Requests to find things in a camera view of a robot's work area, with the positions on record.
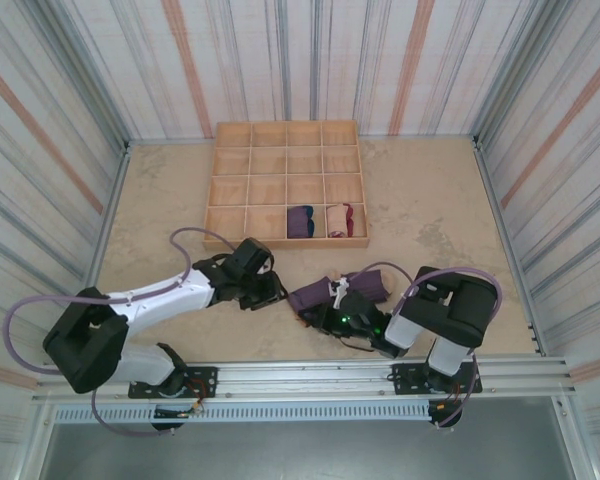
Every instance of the wooden tray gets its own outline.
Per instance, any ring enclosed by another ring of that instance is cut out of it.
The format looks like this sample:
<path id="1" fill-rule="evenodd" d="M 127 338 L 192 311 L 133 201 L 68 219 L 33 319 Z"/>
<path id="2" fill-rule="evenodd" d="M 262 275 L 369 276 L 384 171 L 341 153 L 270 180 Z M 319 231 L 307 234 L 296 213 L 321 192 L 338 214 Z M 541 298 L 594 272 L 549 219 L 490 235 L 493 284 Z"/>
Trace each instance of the wooden tray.
<path id="1" fill-rule="evenodd" d="M 326 209 L 353 207 L 349 238 L 328 238 Z M 313 238 L 287 238 L 287 210 L 314 208 Z M 205 228 L 237 245 L 364 248 L 369 224 L 355 121 L 218 123 Z M 205 236 L 210 250 L 222 242 Z"/>

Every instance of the purple cloth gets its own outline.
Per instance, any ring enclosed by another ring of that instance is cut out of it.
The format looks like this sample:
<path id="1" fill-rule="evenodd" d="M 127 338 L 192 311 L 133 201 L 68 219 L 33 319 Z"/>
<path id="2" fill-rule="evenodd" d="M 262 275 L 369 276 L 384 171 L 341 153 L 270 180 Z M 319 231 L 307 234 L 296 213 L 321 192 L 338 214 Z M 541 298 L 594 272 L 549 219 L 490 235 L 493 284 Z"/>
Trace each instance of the purple cloth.
<path id="1" fill-rule="evenodd" d="M 355 273 L 347 273 L 345 277 L 349 280 Z M 382 272 L 380 270 L 369 270 L 361 273 L 353 280 L 349 280 L 349 289 L 360 292 L 373 303 L 386 302 L 389 298 L 389 292 L 382 284 Z"/>
<path id="2" fill-rule="evenodd" d="M 315 283 L 299 288 L 289 294 L 289 303 L 293 310 L 298 313 L 307 308 L 315 307 L 330 300 L 329 277 L 323 277 Z"/>
<path id="3" fill-rule="evenodd" d="M 345 276 L 349 279 L 354 273 L 356 272 L 348 273 Z M 315 283 L 291 292 L 289 294 L 291 308 L 299 313 L 302 310 L 329 302 L 331 300 L 330 283 L 329 277 L 323 277 Z M 382 285 L 380 270 L 369 270 L 358 275 L 350 281 L 348 290 L 356 290 L 374 303 L 381 303 L 389 298 L 389 292 Z"/>
<path id="4" fill-rule="evenodd" d="M 304 207 L 287 210 L 287 238 L 309 238 L 309 216 Z"/>

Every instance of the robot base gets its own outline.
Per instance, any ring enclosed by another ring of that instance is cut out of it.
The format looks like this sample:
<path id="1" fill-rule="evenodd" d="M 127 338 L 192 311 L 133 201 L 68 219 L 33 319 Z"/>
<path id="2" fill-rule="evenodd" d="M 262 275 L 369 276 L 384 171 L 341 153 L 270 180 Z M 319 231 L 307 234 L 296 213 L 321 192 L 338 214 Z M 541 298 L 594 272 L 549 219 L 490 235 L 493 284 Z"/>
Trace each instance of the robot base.
<path id="1" fill-rule="evenodd" d="M 217 367 L 187 367 L 187 382 L 191 388 L 183 386 L 178 393 L 166 396 L 159 392 L 158 385 L 137 382 L 129 386 L 129 398 L 155 399 L 155 398 L 213 398 L 216 396 L 218 385 Z"/>
<path id="2" fill-rule="evenodd" d="M 387 376 L 387 380 L 393 382 L 396 395 L 440 393 L 441 390 L 436 390 L 429 385 L 427 370 L 426 363 L 398 363 L 391 366 L 391 373 Z M 458 394 L 467 393 L 471 384 L 471 375 L 473 375 L 473 364 L 471 362 L 463 362 L 460 365 L 460 370 L 451 378 L 449 388 L 443 390 L 443 392 L 456 393 L 453 387 L 457 384 L 460 386 Z M 480 392 L 482 392 L 482 382 L 480 381 L 480 375 L 478 375 L 476 384 L 473 387 L 473 393 Z"/>

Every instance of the beige floor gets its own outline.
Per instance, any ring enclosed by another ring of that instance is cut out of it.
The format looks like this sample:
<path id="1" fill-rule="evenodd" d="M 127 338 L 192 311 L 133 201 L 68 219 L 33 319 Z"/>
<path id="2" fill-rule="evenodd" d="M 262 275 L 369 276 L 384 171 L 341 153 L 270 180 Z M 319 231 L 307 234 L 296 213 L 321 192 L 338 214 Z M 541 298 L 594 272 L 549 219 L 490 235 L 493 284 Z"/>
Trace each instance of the beige floor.
<path id="1" fill-rule="evenodd" d="M 533 353 L 469 141 L 388 138 L 363 140 L 361 146 L 369 247 L 275 251 L 276 271 L 287 289 L 311 283 L 329 269 L 348 272 L 378 260 L 396 262 L 412 274 L 422 265 L 482 268 L 496 275 L 506 298 L 479 352 Z M 98 284 L 101 291 L 131 289 L 182 270 L 182 258 L 167 237 L 181 226 L 202 226 L 212 149 L 211 144 L 134 148 Z M 194 260 L 209 256 L 199 236 L 183 237 Z M 400 279 L 399 286 L 401 292 L 407 285 Z M 432 338 L 422 335 L 410 354 L 426 354 Z M 257 312 L 241 312 L 231 303 L 186 313 L 136 340 L 169 343 L 187 361 L 377 356 L 303 328 L 286 302 Z"/>

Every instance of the wire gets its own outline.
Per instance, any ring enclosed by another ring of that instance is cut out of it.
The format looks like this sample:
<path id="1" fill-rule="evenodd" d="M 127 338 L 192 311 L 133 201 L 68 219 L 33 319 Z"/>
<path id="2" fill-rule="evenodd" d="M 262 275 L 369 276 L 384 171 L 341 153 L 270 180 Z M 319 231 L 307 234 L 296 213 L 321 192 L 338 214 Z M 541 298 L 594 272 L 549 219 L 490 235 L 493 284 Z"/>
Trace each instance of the wire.
<path id="1" fill-rule="evenodd" d="M 453 397 L 453 394 L 456 394 L 456 400 L 458 399 L 458 395 L 460 395 L 460 384 L 458 382 L 455 382 L 453 384 L 453 386 L 451 387 L 451 393 L 447 396 L 447 398 L 445 398 L 442 403 L 446 402 L 447 400 L 449 400 L 451 397 Z"/>
<path id="2" fill-rule="evenodd" d="M 458 397 L 460 396 L 460 384 L 456 383 L 456 396 L 453 399 L 453 403 L 458 403 Z"/>
<path id="3" fill-rule="evenodd" d="M 173 429 L 162 430 L 156 432 L 136 432 L 134 430 L 127 430 L 126 428 L 118 428 L 114 427 L 110 423 L 107 423 L 104 418 L 100 416 L 98 413 L 98 409 L 96 408 L 96 393 L 98 389 L 96 388 L 93 392 L 91 392 L 91 413 L 98 421 L 100 425 L 109 430 L 110 432 L 117 433 L 118 435 L 122 435 L 125 437 L 135 437 L 135 438 L 148 438 L 148 437 L 159 437 L 161 435 L 166 435 L 167 433 L 173 434 Z"/>
<path id="4" fill-rule="evenodd" d="M 198 383 L 200 385 L 200 392 L 202 393 L 202 395 L 199 395 L 198 392 L 196 392 L 195 387 L 189 382 Z M 200 404 L 200 407 L 202 407 L 202 411 L 204 411 L 204 405 L 202 404 L 202 400 L 207 398 L 207 387 L 204 385 L 204 382 L 199 378 L 189 378 L 185 381 L 185 385 L 189 388 L 189 390 L 193 392 L 193 394 L 196 397 L 198 397 L 198 403 Z"/>
<path id="5" fill-rule="evenodd" d="M 339 338 L 338 340 L 340 340 L 340 343 L 343 344 L 345 347 L 349 347 L 354 350 L 360 350 L 361 352 L 369 352 L 369 353 L 375 352 L 375 350 L 373 348 L 364 348 L 364 347 L 358 347 L 356 345 L 351 345 L 350 343 L 346 343 L 344 340 L 342 340 L 342 338 Z"/>
<path id="6" fill-rule="evenodd" d="M 229 243 L 227 239 L 218 235 L 215 232 L 207 230 L 206 228 L 199 227 L 182 227 L 169 235 L 169 243 L 173 245 L 173 247 L 178 250 L 185 259 L 185 270 L 179 279 L 173 282 L 171 285 L 167 285 L 166 287 L 159 288 L 152 292 L 143 293 L 141 295 L 136 295 L 134 297 L 128 298 L 87 298 L 87 297 L 76 297 L 70 295 L 37 295 L 33 297 L 23 298 L 22 300 L 13 304 L 13 306 L 7 311 L 4 321 L 2 322 L 2 341 L 4 342 L 4 346 L 9 352 L 9 355 L 18 363 L 21 367 L 26 368 L 27 370 L 31 370 L 32 372 L 42 373 L 45 375 L 62 375 L 62 373 L 55 368 L 41 368 L 32 363 L 27 362 L 24 358 L 20 356 L 20 354 L 16 351 L 13 346 L 13 342 L 11 340 L 11 322 L 13 321 L 13 317 L 15 313 L 25 305 L 30 303 L 37 302 L 68 302 L 68 303 L 79 303 L 83 305 L 120 305 L 124 303 L 134 302 L 138 300 L 145 300 L 147 298 L 156 297 L 158 295 L 162 295 L 164 293 L 170 292 L 171 290 L 180 286 L 180 284 L 187 279 L 189 274 L 191 273 L 191 257 L 189 253 L 184 249 L 182 245 L 176 242 L 175 237 L 182 232 L 200 232 L 206 235 L 211 235 L 212 237 L 217 238 L 222 241 L 225 245 L 227 245 L 231 250 L 235 251 L 235 247 Z"/>
<path id="7" fill-rule="evenodd" d="M 366 272 L 367 270 L 371 270 L 373 267 L 377 267 L 379 265 L 385 265 L 387 267 L 393 267 L 393 268 L 395 268 L 400 273 L 402 273 L 405 277 L 407 277 L 407 280 L 409 280 L 409 283 L 413 283 L 413 278 L 411 278 L 411 275 L 409 275 L 404 268 L 402 268 L 401 266 L 396 265 L 395 263 L 392 263 L 392 262 L 375 262 L 375 263 L 372 263 L 371 265 L 367 265 L 366 267 L 364 267 L 359 272 L 356 272 L 353 275 L 351 275 L 351 277 L 349 278 L 349 280 L 351 281 L 354 278 L 356 278 L 358 275 L 361 275 L 364 272 Z"/>
<path id="8" fill-rule="evenodd" d="M 472 353 L 471 357 L 473 358 L 473 374 L 471 375 L 471 384 L 467 389 L 467 394 L 464 396 L 464 398 L 460 402 L 460 405 L 458 405 L 458 408 L 456 408 L 452 414 L 450 414 L 447 418 L 436 424 L 438 427 L 444 427 L 447 423 L 449 423 L 455 417 L 460 415 L 460 412 L 462 411 L 466 403 L 469 401 L 469 397 L 471 397 L 471 394 L 473 393 L 473 389 L 476 386 L 476 379 L 478 377 L 478 359 L 476 358 L 475 353 Z"/>
<path id="9" fill-rule="evenodd" d="M 498 280 L 496 280 L 496 277 L 494 277 L 490 273 L 473 267 L 441 268 L 440 270 L 434 270 L 433 272 L 429 272 L 425 275 L 422 275 L 421 277 L 416 278 L 415 281 L 411 283 L 409 288 L 407 288 L 404 291 L 402 297 L 394 307 L 392 314 L 395 315 L 400 311 L 407 298 L 410 297 L 413 293 L 415 293 L 416 287 L 418 285 L 420 285 L 423 282 L 426 282 L 427 280 L 431 280 L 432 278 L 447 275 L 448 273 L 470 273 L 472 275 L 478 275 L 480 277 L 485 278 L 493 285 L 493 287 L 496 289 L 496 304 L 493 307 L 493 311 L 491 312 L 491 318 L 489 319 L 489 322 L 491 322 L 491 320 L 493 320 L 493 317 L 495 317 L 498 313 L 498 310 L 500 310 L 500 306 L 502 305 L 502 287 L 500 286 L 500 283 L 498 283 Z"/>

